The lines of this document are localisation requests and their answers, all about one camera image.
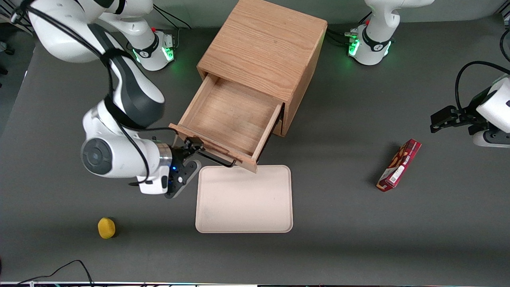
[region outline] red snack box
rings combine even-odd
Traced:
[[[382,192],[387,192],[396,187],[420,147],[421,143],[414,139],[410,139],[400,147],[397,154],[391,160],[390,166],[386,168],[381,178],[379,178],[376,187]]]

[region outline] black cable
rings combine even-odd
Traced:
[[[501,38],[499,39],[499,49],[501,50],[501,53],[503,54],[503,56],[505,57],[505,59],[510,62],[510,57],[506,54],[505,52],[505,48],[503,46],[503,43],[505,41],[505,37],[506,35],[510,32],[510,30],[506,30],[503,35],[501,35]]]
[[[326,39],[330,39],[330,40],[336,42],[336,44],[332,43],[335,46],[341,46],[341,47],[347,47],[348,46],[347,43],[342,42],[342,41],[340,41],[338,39],[335,39],[331,34],[328,34],[328,33],[326,33]]]
[[[149,128],[149,129],[143,129],[143,130],[137,130],[137,129],[132,129],[134,131],[137,131],[137,132],[148,132],[148,131],[164,131],[164,130],[168,130],[168,131],[172,131],[174,132],[175,134],[179,134],[175,129],[171,128],[171,127],[162,127],[162,128]]]
[[[489,67],[492,67],[494,69],[497,69],[503,73],[506,73],[506,74],[509,74],[510,75],[510,70],[507,69],[507,68],[504,68],[500,65],[496,65],[494,63],[491,63],[491,62],[485,62],[485,61],[473,61],[473,62],[469,62],[467,63],[466,65],[464,65],[464,67],[461,68],[460,71],[458,71],[458,74],[457,74],[457,78],[455,79],[455,103],[457,104],[457,109],[459,110],[459,112],[461,113],[461,115],[467,119],[471,124],[473,125],[476,125],[478,126],[479,124],[474,122],[472,119],[468,118],[466,116],[466,112],[464,111],[464,109],[462,108],[461,106],[461,101],[459,99],[459,96],[458,96],[458,84],[461,80],[461,76],[462,76],[462,73],[469,67],[469,66],[472,66],[472,65],[485,65],[485,66],[489,66]]]
[[[368,13],[365,17],[363,17],[363,19],[361,19],[358,24],[361,24],[363,23],[363,21],[365,21],[366,18],[368,18],[368,16],[370,16],[372,14],[372,11],[370,11],[370,13]]]
[[[510,5],[510,2],[506,3],[505,7],[501,8],[498,13],[503,12],[508,6]]]
[[[60,31],[64,32],[67,36],[73,38],[75,41],[77,41],[78,43],[80,43],[83,46],[85,46],[87,49],[89,49],[97,57],[101,57],[101,53],[96,48],[94,48],[94,46],[89,44],[83,37],[81,37],[79,34],[77,34],[71,28],[69,28],[66,25],[60,23],[59,21],[57,21],[56,19],[52,18],[51,16],[43,13],[42,11],[33,8],[32,6],[27,6],[27,11],[35,14],[36,16],[39,16],[42,19],[44,19],[48,23],[50,23],[53,26],[55,26],[56,28],[58,28]]]
[[[21,285],[21,284],[23,284],[23,283],[25,283],[25,282],[34,281],[34,280],[37,280],[37,279],[40,279],[40,278],[49,278],[49,277],[52,277],[52,276],[53,276],[53,275],[55,275],[57,272],[59,272],[62,268],[66,267],[66,266],[68,266],[68,265],[70,265],[70,264],[72,264],[72,263],[74,263],[74,262],[79,262],[79,263],[82,265],[83,269],[85,270],[85,273],[87,273],[87,278],[88,278],[88,280],[89,280],[90,286],[93,286],[93,284],[92,284],[92,277],[90,277],[90,273],[89,273],[89,271],[87,270],[87,267],[85,267],[85,264],[83,264],[83,262],[82,262],[81,260],[77,259],[77,260],[73,260],[73,261],[69,262],[69,263],[68,263],[68,264],[66,264],[66,265],[60,266],[58,269],[56,269],[55,271],[53,271],[53,273],[51,273],[50,275],[37,276],[37,277],[34,277],[34,278],[30,278],[30,279],[27,279],[27,280],[23,280],[23,281],[19,282],[18,284],[16,284],[14,287],[18,287],[19,285]]]
[[[337,32],[337,31],[333,31],[333,30],[331,30],[330,28],[327,28],[327,29],[326,29],[326,33],[327,33],[327,32],[330,32],[331,34],[335,34],[335,35],[339,35],[339,36],[343,36],[343,35],[344,35],[344,33]]]
[[[184,25],[188,26],[188,28],[191,30],[191,26],[190,26],[190,25],[188,25],[188,23],[186,23],[186,22],[182,21],[181,19],[179,19],[179,18],[175,17],[174,15],[170,14],[169,12],[167,12],[167,11],[165,11],[165,10],[163,10],[163,9],[159,8],[159,7],[158,7],[158,5],[154,4],[154,8],[159,9],[161,12],[163,12],[163,13],[165,13],[165,14],[169,15],[170,17],[175,18],[176,20],[178,20],[178,21],[182,22]]]
[[[9,6],[9,7],[12,9],[12,11],[16,10],[16,8],[13,6],[13,4],[11,4],[9,1],[7,1],[7,0],[3,0],[3,1],[4,1],[4,3],[5,3],[5,4],[7,4],[7,6]],[[2,8],[2,9],[4,9],[5,11],[7,11],[7,13],[10,13],[10,14],[12,13],[12,12],[9,12],[9,10],[7,10],[7,9],[5,9],[5,8]],[[30,20],[28,19],[27,15],[24,15],[22,19],[23,19],[23,20],[25,20],[25,21],[28,23],[28,25],[30,25],[30,27],[32,26],[32,23],[31,23],[31,22],[30,22]]]
[[[160,10],[158,10],[158,9],[154,9],[154,10],[156,10],[156,12],[158,12],[161,16],[163,16],[163,18],[165,18],[168,22],[170,22],[177,30],[180,29],[179,27],[177,27],[177,25],[175,25],[172,21],[170,21],[170,19],[168,19],[165,15],[163,15],[163,13],[161,13]]]
[[[128,135],[128,132],[126,132],[126,130],[124,129],[124,127],[114,118],[115,122],[117,123],[120,131],[126,136],[126,138],[129,140],[129,142],[133,145],[133,147],[135,147],[136,151],[140,154],[140,156],[142,157],[142,160],[143,160],[143,164],[145,165],[145,171],[146,171],[146,174],[145,174],[145,179],[142,180],[142,181],[137,181],[137,182],[130,182],[128,183],[128,185],[131,185],[131,186],[138,186],[140,183],[144,183],[147,181],[147,179],[149,179],[149,163],[147,162],[147,158],[145,158],[145,156],[143,155],[142,153],[142,150],[140,150],[140,147],[136,144],[136,142]]]
[[[0,4],[0,8],[2,8],[3,10],[5,10],[5,12],[7,12],[7,15],[9,15],[9,17],[10,17],[10,15],[12,14],[12,11],[9,11],[7,8],[5,8],[5,6],[3,6],[3,5],[1,5],[1,4]],[[20,24],[21,26],[23,26],[23,27],[25,27],[25,28],[27,28],[27,29],[28,29],[28,28],[30,28],[30,27],[32,27],[32,24],[30,23],[30,21],[28,21],[28,20],[26,19],[26,17],[24,17],[24,18],[23,18],[23,20],[25,20],[25,21],[27,22],[27,24],[23,24],[23,23],[21,23],[21,22],[20,22],[19,24]]]
[[[177,30],[177,43],[175,44],[175,48],[179,47],[179,43],[181,42],[181,30]]]

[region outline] green led light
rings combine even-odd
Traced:
[[[133,49],[133,54],[135,54],[136,61],[140,63],[140,59],[138,59],[138,55],[136,54],[135,49]]]
[[[360,46],[360,41],[359,40],[355,40],[351,46],[349,47],[349,54],[351,56],[354,56],[356,55],[356,52],[358,51],[358,47]]]
[[[168,62],[173,60],[173,49],[172,48],[161,47],[161,50],[165,54],[165,57],[168,60]]]
[[[386,47],[386,52],[384,52],[384,55],[386,56],[388,54],[388,51],[390,50],[391,41],[388,43],[388,47]]]

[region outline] yellow sponge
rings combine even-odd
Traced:
[[[99,236],[103,239],[111,238],[115,234],[115,223],[108,217],[103,217],[97,223]]]

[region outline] drawer handle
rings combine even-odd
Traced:
[[[212,156],[209,156],[209,155],[207,155],[207,154],[205,154],[203,152],[196,152],[196,153],[201,155],[201,156],[203,156],[203,157],[205,157],[205,158],[207,158],[207,159],[209,159],[209,160],[212,160],[213,162],[218,163],[218,164],[220,164],[220,165],[222,165],[222,166],[224,166],[226,168],[233,167],[236,164],[236,162],[237,162],[237,160],[234,159],[231,163],[224,163],[224,162],[222,162],[222,161],[220,161],[218,159],[215,159]]]

